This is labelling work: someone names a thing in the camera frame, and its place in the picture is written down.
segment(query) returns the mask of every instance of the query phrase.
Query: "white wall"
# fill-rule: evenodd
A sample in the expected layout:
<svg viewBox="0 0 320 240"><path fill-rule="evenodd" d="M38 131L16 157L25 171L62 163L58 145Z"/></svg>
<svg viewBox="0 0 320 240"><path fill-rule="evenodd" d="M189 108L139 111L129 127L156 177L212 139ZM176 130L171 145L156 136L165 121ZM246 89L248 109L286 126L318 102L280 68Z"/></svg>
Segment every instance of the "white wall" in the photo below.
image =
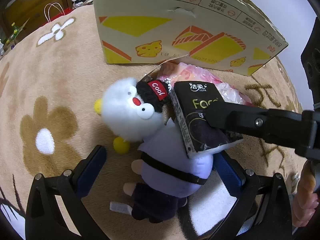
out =
<svg viewBox="0 0 320 240"><path fill-rule="evenodd" d="M278 56L283 63L303 109L313 109L311 90L301 64L316 14L307 0L251 0L279 29L289 46Z"/></svg>

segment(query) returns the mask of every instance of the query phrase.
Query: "red nose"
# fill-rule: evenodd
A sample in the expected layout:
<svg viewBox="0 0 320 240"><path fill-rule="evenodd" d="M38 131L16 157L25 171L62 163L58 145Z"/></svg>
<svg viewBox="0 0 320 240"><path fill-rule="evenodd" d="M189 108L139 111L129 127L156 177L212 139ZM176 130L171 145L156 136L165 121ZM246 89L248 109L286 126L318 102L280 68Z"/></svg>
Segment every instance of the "red nose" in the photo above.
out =
<svg viewBox="0 0 320 240"><path fill-rule="evenodd" d="M132 98L132 101L133 101L133 103L134 103L136 106L141 105L140 100L139 100L139 99L137 99L137 98Z"/></svg>

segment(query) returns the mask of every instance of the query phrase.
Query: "plush toy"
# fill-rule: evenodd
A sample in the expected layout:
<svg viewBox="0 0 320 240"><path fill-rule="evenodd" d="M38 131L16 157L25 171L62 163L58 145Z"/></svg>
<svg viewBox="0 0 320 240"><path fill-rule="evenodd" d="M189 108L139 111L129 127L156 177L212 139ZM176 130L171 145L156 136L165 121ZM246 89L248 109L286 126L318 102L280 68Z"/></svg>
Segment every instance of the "plush toy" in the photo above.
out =
<svg viewBox="0 0 320 240"><path fill-rule="evenodd" d="M164 125L162 107L168 101L166 83L127 78L111 85L95 106L121 140L143 140L138 148L141 159L131 167L145 184L125 183L123 187L134 200L131 215L136 220L160 223L174 217L212 170L212 155L187 157L177 122L169 119Z"/></svg>

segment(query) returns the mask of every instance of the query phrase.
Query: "white and yellow box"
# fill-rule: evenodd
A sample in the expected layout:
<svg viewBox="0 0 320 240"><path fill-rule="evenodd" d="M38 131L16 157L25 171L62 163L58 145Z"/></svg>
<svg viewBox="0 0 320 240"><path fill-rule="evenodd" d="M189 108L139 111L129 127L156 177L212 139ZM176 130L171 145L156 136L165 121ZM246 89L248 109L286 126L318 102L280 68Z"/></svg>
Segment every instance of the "white and yellow box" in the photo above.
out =
<svg viewBox="0 0 320 240"><path fill-rule="evenodd" d="M94 0L110 64L189 64L251 75L288 46L250 0Z"/></svg>

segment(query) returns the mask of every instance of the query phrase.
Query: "dark purple plush pants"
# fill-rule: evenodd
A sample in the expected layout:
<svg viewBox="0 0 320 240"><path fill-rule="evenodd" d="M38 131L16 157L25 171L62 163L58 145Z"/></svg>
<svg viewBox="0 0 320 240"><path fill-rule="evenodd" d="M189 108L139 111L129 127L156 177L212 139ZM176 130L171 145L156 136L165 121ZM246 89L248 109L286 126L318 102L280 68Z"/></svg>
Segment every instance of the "dark purple plush pants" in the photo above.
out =
<svg viewBox="0 0 320 240"><path fill-rule="evenodd" d="M134 199L132 217L136 220L148 218L151 223L160 223L173 218L178 208L187 200L186 197L177 198L164 194L143 183L137 183L132 198Z"/></svg>

